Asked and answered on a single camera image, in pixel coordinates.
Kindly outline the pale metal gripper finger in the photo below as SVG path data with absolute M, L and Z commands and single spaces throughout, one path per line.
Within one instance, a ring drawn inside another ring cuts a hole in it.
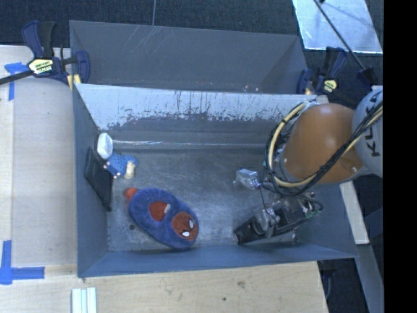
M 260 224 L 275 224 L 277 222 L 277 216 L 272 208 L 258 209 L 254 214 Z
M 279 224 L 276 222 L 265 222 L 261 224 L 261 229 L 263 231 L 264 237 L 273 237 L 278 235 Z

